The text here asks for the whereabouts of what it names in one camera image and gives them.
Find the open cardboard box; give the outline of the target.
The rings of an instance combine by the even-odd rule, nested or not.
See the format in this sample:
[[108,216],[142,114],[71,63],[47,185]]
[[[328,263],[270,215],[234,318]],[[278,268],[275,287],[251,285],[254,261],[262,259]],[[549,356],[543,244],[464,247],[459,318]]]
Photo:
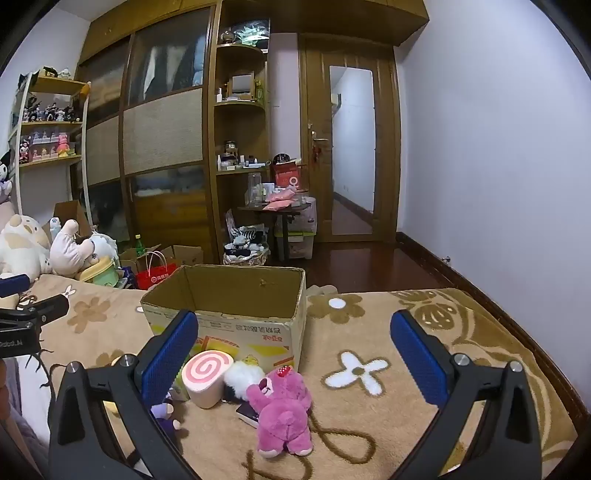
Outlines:
[[190,353],[218,350],[270,372],[297,368],[307,323],[305,272],[273,266],[181,267],[140,300],[155,334],[180,310],[197,315]]

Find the large cream duck plush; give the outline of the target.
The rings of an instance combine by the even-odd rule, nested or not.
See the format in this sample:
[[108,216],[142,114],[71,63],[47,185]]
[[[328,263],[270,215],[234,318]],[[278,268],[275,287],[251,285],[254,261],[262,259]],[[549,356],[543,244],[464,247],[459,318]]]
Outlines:
[[31,282],[52,272],[50,242],[40,224],[26,215],[13,215],[1,232],[1,274],[26,274]]

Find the pink strawberry bear plush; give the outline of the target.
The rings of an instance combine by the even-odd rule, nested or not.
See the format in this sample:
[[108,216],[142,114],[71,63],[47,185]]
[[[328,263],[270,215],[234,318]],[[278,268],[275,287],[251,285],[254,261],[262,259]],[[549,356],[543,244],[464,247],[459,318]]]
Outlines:
[[311,454],[311,392],[297,370],[283,366],[271,371],[247,387],[246,397],[259,417],[257,450],[263,458],[271,459],[284,451],[300,457]]

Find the wooden door with glass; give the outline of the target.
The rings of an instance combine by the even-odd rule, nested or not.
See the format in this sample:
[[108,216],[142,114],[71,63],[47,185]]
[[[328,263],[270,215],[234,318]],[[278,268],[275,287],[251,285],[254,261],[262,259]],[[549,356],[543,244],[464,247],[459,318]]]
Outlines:
[[298,53],[301,154],[318,240],[394,241],[401,112],[393,47],[304,34]]

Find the lace basket with plush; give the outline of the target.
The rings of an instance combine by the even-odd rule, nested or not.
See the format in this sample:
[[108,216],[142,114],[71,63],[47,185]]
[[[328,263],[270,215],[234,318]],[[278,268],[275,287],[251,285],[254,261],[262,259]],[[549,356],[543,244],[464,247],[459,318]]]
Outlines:
[[224,265],[263,266],[269,256],[266,226],[256,224],[230,228],[229,242],[223,246]]

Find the purple clothed leg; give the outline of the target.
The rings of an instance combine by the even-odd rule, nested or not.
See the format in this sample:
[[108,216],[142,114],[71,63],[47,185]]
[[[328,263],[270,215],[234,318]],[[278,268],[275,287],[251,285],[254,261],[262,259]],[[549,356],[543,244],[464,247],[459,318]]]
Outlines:
[[19,441],[27,448],[25,457],[32,460],[43,478],[48,477],[49,389],[43,387],[44,376],[39,362],[31,358],[26,365],[23,356],[1,360],[1,422],[13,422]]

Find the red paper shopping bag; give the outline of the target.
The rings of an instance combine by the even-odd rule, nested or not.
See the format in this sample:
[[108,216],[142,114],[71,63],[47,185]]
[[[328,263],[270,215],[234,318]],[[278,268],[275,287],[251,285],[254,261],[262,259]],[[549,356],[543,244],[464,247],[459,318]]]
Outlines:
[[176,260],[160,251],[146,251],[136,259],[136,265],[135,281],[140,290],[149,290],[177,269]]

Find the small black side table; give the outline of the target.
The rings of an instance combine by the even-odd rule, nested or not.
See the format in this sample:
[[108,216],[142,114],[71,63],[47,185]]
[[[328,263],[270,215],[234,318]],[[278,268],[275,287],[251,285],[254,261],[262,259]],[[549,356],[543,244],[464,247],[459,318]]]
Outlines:
[[279,248],[279,245],[283,247],[283,258],[280,258],[280,253],[276,253],[274,258],[276,258],[277,262],[280,262],[281,265],[285,266],[290,264],[290,251],[288,251],[288,223],[290,220],[294,220],[295,217],[301,214],[304,209],[307,209],[310,204],[305,202],[301,205],[290,205],[286,208],[280,210],[264,210],[263,206],[242,206],[239,207],[239,210],[245,212],[252,212],[256,214],[256,216],[267,215],[270,216],[273,221],[276,218],[280,219],[280,226],[281,226],[281,240],[277,239],[276,233],[273,233],[273,240],[274,244],[276,244],[276,248]]

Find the green glass bottle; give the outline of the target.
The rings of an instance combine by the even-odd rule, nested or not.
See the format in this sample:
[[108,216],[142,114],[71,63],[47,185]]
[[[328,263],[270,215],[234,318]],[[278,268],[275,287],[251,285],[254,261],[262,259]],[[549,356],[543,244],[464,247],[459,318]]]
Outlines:
[[141,240],[141,235],[140,234],[136,234],[135,235],[135,253],[137,257],[141,257],[142,255],[144,255],[146,252],[146,249],[142,243]]

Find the brown floor carton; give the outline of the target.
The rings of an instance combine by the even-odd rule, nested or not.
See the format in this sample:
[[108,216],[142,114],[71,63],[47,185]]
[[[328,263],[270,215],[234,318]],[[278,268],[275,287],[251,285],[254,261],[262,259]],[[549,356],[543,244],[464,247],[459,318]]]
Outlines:
[[156,245],[147,247],[142,255],[138,255],[134,248],[127,249],[120,253],[118,258],[122,267],[130,267],[134,273],[139,273],[145,271],[148,265],[154,269],[165,263],[175,264],[177,267],[202,264],[204,252],[199,246]]

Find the green tissue pack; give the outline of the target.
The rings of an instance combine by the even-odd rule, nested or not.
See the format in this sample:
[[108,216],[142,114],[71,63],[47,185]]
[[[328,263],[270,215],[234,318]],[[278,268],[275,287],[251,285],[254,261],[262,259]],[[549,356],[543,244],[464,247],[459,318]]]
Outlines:
[[190,396],[182,381],[182,370],[179,370],[174,377],[172,385],[169,389],[169,394],[172,400],[178,402],[185,402],[190,399]]

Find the pink swirl roll plush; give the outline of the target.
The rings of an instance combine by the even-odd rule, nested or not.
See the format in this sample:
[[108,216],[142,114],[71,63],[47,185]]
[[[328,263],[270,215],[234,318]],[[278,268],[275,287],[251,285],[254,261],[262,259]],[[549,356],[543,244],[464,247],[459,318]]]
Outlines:
[[224,389],[224,374],[235,363],[228,353],[202,351],[191,357],[181,371],[182,384],[190,400],[201,409],[211,409]]

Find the pink folded cloth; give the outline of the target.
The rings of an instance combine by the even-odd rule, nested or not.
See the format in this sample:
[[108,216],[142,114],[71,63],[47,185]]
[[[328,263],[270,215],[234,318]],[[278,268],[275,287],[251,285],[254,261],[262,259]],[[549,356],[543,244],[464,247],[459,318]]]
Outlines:
[[278,211],[290,207],[293,205],[296,195],[297,191],[291,188],[270,193],[266,196],[266,205],[263,206],[263,209],[267,211]]

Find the white fluffy plush ball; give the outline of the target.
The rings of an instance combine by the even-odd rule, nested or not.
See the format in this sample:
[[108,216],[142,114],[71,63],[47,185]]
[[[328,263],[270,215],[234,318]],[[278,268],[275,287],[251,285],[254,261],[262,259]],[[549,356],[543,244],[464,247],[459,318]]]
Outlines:
[[226,391],[238,401],[246,401],[246,390],[263,380],[264,371],[259,365],[235,361],[224,373],[223,382]]

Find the white pink elephant plush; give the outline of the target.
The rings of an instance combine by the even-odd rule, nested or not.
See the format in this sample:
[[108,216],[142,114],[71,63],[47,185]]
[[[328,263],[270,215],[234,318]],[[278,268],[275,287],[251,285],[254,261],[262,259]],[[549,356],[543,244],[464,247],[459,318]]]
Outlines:
[[53,240],[49,259],[55,274],[73,278],[98,261],[92,240],[84,238],[78,242],[78,232],[78,222],[69,219]]

